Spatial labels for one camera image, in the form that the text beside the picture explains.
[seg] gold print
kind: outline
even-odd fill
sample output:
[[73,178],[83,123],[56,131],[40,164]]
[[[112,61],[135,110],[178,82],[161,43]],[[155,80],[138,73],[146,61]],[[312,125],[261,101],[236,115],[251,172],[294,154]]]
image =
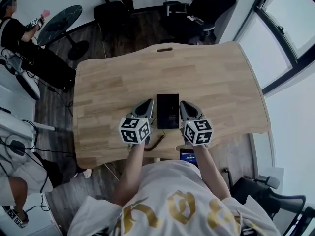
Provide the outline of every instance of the gold print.
[[[176,195],[180,196],[182,198],[178,202],[179,211],[177,210],[177,207],[175,205],[175,200],[174,200],[174,197]],[[188,217],[183,215],[183,213],[186,209],[186,203],[188,204],[189,209],[190,209],[190,214]],[[171,195],[167,198],[167,204],[168,204],[168,210],[169,210],[169,213],[171,214],[171,216],[175,220],[181,222],[184,225],[190,220],[190,218],[196,212],[195,197],[190,192],[187,192],[186,194],[184,194],[181,191],[176,191],[173,195]]]
[[123,210],[124,228],[125,228],[124,234],[127,234],[131,230],[133,226],[133,222],[136,222],[136,220],[134,220],[131,216],[131,212],[133,210],[138,210],[138,211],[143,212],[147,217],[149,226],[153,228],[158,228],[162,225],[163,221],[156,217],[152,209],[149,206],[141,204],[146,199],[147,198],[139,200],[124,208]]
[[230,222],[233,222],[235,225],[235,232],[237,233],[241,232],[241,225],[236,222],[233,214],[230,211],[226,211],[224,222],[218,219],[218,212],[221,209],[223,209],[221,206],[219,206],[218,199],[212,199],[209,202],[209,207],[210,207],[210,213],[207,216],[207,221],[211,229],[214,229],[217,226],[222,226]]
[[255,225],[253,222],[250,222],[250,228],[253,228],[256,232],[259,232],[261,235],[266,235],[265,232],[257,225]]

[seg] black shorts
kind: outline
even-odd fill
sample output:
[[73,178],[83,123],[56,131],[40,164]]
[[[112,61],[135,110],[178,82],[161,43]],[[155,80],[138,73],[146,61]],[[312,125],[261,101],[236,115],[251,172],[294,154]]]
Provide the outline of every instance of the black shorts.
[[72,158],[71,160],[67,160],[69,162],[68,168],[73,168],[73,170],[72,171],[71,170],[70,171],[69,170],[63,171],[60,169],[60,166],[57,163],[41,158],[41,156],[37,152],[34,152],[34,155],[38,158],[38,160],[41,162],[41,164],[43,165],[43,167],[47,171],[49,180],[51,181],[53,188],[56,188],[57,186],[59,186],[61,184],[69,182],[70,179],[73,178],[73,176],[76,173],[81,173],[81,172],[85,171],[85,169],[81,169],[77,165],[76,160],[74,158]]

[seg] forearm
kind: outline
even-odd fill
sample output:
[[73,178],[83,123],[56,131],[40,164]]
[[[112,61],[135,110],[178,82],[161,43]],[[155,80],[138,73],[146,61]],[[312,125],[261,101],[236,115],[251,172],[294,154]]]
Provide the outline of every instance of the forearm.
[[210,191],[220,200],[231,197],[230,191],[222,175],[218,171],[211,154],[203,146],[193,147],[201,173],[201,178]]
[[114,204],[124,206],[137,193],[140,184],[143,152],[144,143],[131,149],[123,174],[114,191]]
[[26,31],[24,33],[24,35],[22,36],[22,41],[23,42],[29,42],[35,35],[35,33],[38,31],[39,26],[36,25],[33,29],[31,29],[30,31]]

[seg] cable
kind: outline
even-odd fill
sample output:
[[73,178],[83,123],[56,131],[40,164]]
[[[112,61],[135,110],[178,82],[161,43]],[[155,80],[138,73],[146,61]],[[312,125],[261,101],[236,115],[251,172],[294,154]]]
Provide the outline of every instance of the cable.
[[151,122],[151,124],[153,124],[153,122],[156,120],[156,118],[158,118],[158,117],[155,117],[155,118],[153,119],[153,121]]
[[[15,145],[9,145],[9,144],[6,144],[3,139],[0,137],[0,144],[3,144],[9,148],[14,148],[14,149],[21,149],[21,147],[19,146],[15,146]],[[53,153],[63,153],[63,154],[71,154],[73,155],[73,153],[71,152],[64,152],[64,151],[55,151],[55,150],[49,150],[49,149],[40,149],[40,148],[23,148],[25,150],[32,150],[32,149],[35,149],[35,150],[38,150],[38,151],[42,151],[42,152],[53,152]]]
[[114,164],[112,164],[112,163],[107,163],[107,164],[110,164],[111,166],[113,166],[113,168],[115,169],[115,171],[118,172],[120,175],[122,174],[119,170],[117,170],[117,168],[115,167]]
[[104,47],[104,42],[103,42],[102,28],[100,27],[99,24],[98,24],[98,26],[99,26],[99,31],[100,31],[100,37],[102,38],[102,45],[103,45],[104,55],[105,55],[105,58],[107,58],[106,52],[105,52],[105,47]]
[[104,165],[108,168],[108,170],[114,175],[114,177],[119,181],[118,177],[116,177],[116,175],[110,170],[110,168],[106,165],[106,163],[104,163]]
[[28,75],[30,78],[33,78],[33,79],[37,80],[38,82],[42,83],[49,91],[54,92],[54,93],[56,93],[57,95],[59,95],[59,97],[60,97],[62,103],[64,104],[64,106],[65,106],[66,108],[68,108],[68,110],[69,110],[71,116],[73,116],[73,114],[72,114],[72,112],[71,112],[71,109],[70,109],[70,108],[73,106],[73,101],[70,101],[69,104],[67,105],[67,104],[64,102],[63,97],[61,96],[61,94],[58,93],[53,87],[46,85],[45,83],[43,83],[42,81],[40,81],[38,78],[34,78],[35,75],[34,75],[34,76],[29,75],[28,71],[26,71],[26,73],[27,73],[27,75]]
[[[47,172],[47,170],[46,170],[41,164],[39,164],[35,159],[33,159],[29,154],[27,154],[25,151],[21,150],[20,147],[18,147],[18,146],[12,146],[12,145],[8,145],[8,144],[4,143],[1,137],[0,137],[0,142],[1,142],[2,144],[4,144],[6,147],[15,148],[15,149],[18,150],[19,152],[24,153],[24,154],[25,154],[26,156],[28,156],[32,161],[34,161],[36,164],[38,164],[40,167],[42,167],[42,168],[46,171],[46,179],[45,179],[45,181],[44,181],[43,186],[42,186],[41,189],[40,189],[40,195],[41,195],[41,198],[42,198],[42,199],[41,199],[41,204],[40,204],[39,206],[33,206],[32,208],[26,210],[25,213],[29,212],[30,210],[34,209],[35,207],[41,207],[41,209],[42,209],[43,211],[50,211],[50,208],[49,208],[48,206],[44,206],[44,196],[43,196],[43,189],[44,189],[44,186],[46,185],[47,180],[48,180],[48,172]],[[1,165],[2,169],[4,170],[4,172],[6,173],[7,177],[9,177],[9,175],[8,175],[8,173],[6,172],[6,170],[4,169],[3,165],[2,165],[1,163],[0,163],[0,165]]]

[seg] white sneaker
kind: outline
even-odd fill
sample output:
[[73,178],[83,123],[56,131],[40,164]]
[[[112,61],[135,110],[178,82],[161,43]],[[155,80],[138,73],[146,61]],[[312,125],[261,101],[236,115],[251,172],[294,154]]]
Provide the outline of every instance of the white sneaker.
[[92,175],[92,170],[91,169],[86,169],[84,172],[83,172],[83,175],[85,178],[90,178],[91,175]]

